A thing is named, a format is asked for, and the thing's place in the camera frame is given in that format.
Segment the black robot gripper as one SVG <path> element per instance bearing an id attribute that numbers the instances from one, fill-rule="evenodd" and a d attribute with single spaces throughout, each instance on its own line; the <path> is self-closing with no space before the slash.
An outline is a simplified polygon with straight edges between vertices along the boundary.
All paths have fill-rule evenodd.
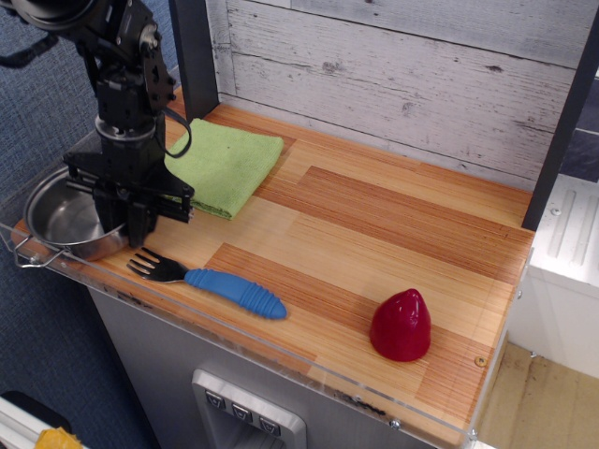
<path id="1" fill-rule="evenodd" d="M 194 189 L 170 173 L 165 139 L 110 139 L 92 133 L 68 150 L 64 161 L 73 182 L 92 193 L 105 232 L 127 222 L 129 245 L 143 246 L 158 215 L 181 222 L 191 217 Z"/>

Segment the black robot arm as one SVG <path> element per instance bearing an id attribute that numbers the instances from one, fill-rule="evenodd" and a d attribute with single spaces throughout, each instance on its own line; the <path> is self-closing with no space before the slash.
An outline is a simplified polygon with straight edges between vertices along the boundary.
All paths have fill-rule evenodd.
<path id="1" fill-rule="evenodd" d="M 170 173 L 166 119 L 175 80 L 164 63 L 158 25 L 141 1 L 4 1 L 2 8 L 46 32 L 1 64 L 22 68 L 63 38 L 85 63 L 97 100 L 95 143 L 64 155 L 70 185 L 90 194 L 100 222 L 124 225 L 140 247 L 159 216 L 187 222 L 195 191 Z"/>

